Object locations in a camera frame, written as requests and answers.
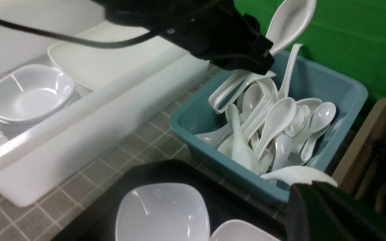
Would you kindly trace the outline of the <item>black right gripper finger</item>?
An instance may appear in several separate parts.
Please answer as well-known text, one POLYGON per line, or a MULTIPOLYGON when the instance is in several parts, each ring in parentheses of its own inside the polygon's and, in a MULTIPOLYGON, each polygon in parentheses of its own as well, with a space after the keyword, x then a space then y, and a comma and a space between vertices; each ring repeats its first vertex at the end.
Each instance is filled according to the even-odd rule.
POLYGON ((288 241, 386 241, 386 218, 326 182, 291 185, 288 241))

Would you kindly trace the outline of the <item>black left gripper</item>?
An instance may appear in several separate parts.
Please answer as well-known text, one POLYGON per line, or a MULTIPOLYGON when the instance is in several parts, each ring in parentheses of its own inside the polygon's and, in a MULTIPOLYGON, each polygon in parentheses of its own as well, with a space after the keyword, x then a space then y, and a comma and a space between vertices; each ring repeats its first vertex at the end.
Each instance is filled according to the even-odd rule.
POLYGON ((162 37, 194 57, 224 70, 263 75, 274 64, 273 42, 259 21, 240 13, 233 0, 96 0, 104 17, 120 26, 149 33, 125 41, 125 46, 162 37))

